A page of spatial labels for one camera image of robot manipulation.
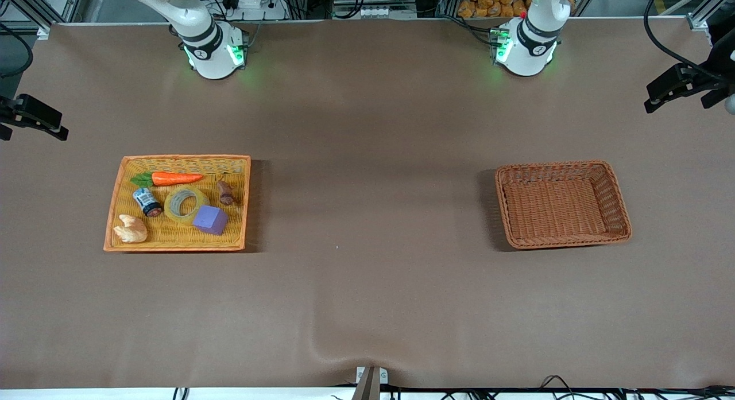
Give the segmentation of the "tan toy croissant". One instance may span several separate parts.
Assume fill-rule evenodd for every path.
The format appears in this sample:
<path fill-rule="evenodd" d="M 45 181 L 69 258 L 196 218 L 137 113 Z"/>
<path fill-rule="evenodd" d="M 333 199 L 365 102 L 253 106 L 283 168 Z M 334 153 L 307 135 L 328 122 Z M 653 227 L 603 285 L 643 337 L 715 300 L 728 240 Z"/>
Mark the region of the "tan toy croissant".
<path fill-rule="evenodd" d="M 149 230 L 144 221 L 133 215 L 120 214 L 121 226 L 113 227 L 113 232 L 123 243 L 142 243 L 149 237 Z"/>

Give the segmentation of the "white power strip with plugs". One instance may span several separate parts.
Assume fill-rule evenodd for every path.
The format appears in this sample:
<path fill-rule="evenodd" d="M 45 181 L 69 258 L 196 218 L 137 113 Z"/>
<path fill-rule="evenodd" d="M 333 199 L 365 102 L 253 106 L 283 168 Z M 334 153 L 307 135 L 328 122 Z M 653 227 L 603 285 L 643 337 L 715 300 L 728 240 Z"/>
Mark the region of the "white power strip with plugs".
<path fill-rule="evenodd" d="M 219 0 L 228 21 L 279 21 L 291 19 L 285 0 Z"/>

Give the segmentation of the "small blue labelled can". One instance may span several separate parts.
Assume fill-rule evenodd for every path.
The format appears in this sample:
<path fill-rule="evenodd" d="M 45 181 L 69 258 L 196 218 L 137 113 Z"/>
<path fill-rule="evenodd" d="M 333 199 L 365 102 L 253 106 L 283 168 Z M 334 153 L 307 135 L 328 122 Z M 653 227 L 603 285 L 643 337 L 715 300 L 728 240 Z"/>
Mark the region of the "small blue labelled can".
<path fill-rule="evenodd" d="M 137 188 L 132 193 L 132 198 L 137 202 L 138 206 L 148 218 L 155 218 L 163 213 L 163 206 L 155 198 L 152 191 L 147 187 Z"/>

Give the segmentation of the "metal table edge bracket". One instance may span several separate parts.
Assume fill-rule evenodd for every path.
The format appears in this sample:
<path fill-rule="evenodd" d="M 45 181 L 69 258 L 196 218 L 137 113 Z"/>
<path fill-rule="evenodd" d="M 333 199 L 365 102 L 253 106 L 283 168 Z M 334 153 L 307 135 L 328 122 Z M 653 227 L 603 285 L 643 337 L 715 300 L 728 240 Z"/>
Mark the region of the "metal table edge bracket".
<path fill-rule="evenodd" d="M 380 400 L 381 387 L 388 384 L 388 371 L 376 366 L 357 367 L 356 389 L 351 400 Z"/>

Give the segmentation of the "brown wicker basket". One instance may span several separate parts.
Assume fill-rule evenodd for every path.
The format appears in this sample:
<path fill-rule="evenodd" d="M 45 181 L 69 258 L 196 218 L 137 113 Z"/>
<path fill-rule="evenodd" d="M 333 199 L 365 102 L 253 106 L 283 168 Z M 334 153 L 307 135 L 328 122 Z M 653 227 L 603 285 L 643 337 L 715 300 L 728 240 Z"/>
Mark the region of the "brown wicker basket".
<path fill-rule="evenodd" d="M 617 176 L 606 161 L 502 165 L 494 183 L 512 248 L 596 246 L 632 238 Z"/>

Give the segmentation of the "purple foam cube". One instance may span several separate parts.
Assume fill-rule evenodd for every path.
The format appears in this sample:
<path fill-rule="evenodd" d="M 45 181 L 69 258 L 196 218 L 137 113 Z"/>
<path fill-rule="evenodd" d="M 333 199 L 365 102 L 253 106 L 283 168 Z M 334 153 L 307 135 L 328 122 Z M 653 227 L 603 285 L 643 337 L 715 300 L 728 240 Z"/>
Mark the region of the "purple foam cube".
<path fill-rule="evenodd" d="M 229 216 L 225 210 L 210 205 L 203 205 L 195 214 L 192 225 L 200 232 L 221 236 L 224 233 Z"/>

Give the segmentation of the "yellow woven tray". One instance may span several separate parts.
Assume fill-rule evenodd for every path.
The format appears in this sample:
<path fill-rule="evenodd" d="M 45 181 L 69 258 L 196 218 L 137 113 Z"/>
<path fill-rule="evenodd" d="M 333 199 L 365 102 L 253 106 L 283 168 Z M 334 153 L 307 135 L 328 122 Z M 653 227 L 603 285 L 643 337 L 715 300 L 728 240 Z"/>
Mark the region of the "yellow woven tray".
<path fill-rule="evenodd" d="M 155 218 L 144 215 L 132 193 L 139 188 L 129 180 L 144 172 L 201 173 L 204 178 L 188 184 L 199 188 L 209 196 L 210 206 L 219 207 L 229 216 L 223 235 L 200 232 L 194 226 L 176 224 L 164 212 L 168 193 L 181 185 L 150 187 L 150 191 L 162 204 L 163 213 Z M 226 181 L 233 189 L 234 205 L 219 201 L 216 187 L 218 180 Z M 107 221 L 103 249 L 108 252 L 179 252 L 179 251 L 239 251 L 246 246 L 247 207 L 249 206 L 250 157 L 247 155 L 139 155 L 122 159 L 115 181 Z M 181 206 L 183 214 L 194 207 L 194 199 L 187 199 Z M 127 214 L 144 221 L 149 237 L 142 243 L 123 243 L 113 232 L 121 226 L 118 215 Z"/>

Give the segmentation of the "yellow packing tape roll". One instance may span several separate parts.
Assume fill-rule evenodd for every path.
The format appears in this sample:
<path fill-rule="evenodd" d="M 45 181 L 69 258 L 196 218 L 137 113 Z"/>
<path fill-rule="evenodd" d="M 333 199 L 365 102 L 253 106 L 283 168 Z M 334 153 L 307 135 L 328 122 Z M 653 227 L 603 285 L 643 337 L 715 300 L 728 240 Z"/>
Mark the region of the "yellow packing tape roll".
<path fill-rule="evenodd" d="M 189 198 L 194 199 L 194 206 L 187 214 L 181 212 L 182 204 Z M 199 210 L 205 205 L 210 205 L 209 196 L 190 185 L 181 185 L 174 188 L 165 198 L 164 212 L 166 216 L 176 224 L 192 226 Z"/>

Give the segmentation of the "orange toy carrot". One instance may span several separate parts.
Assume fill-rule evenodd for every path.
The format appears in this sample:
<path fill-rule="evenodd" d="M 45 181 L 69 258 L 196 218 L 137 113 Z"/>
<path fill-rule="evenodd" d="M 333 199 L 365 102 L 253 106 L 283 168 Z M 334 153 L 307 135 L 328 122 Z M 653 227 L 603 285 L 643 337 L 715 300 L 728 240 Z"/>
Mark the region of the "orange toy carrot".
<path fill-rule="evenodd" d="M 129 182 L 140 188 L 188 185 L 204 178 L 201 173 L 144 172 L 134 175 Z"/>

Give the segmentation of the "bag of orange buns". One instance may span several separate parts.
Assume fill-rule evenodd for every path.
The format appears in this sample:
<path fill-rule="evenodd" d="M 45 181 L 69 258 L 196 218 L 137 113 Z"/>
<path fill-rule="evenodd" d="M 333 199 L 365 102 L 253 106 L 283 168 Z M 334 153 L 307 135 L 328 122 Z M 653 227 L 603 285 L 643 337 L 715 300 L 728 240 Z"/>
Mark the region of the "bag of orange buns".
<path fill-rule="evenodd" d="M 567 17 L 575 12 L 577 0 L 443 0 L 444 14 L 458 18 L 510 18 L 549 12 Z"/>

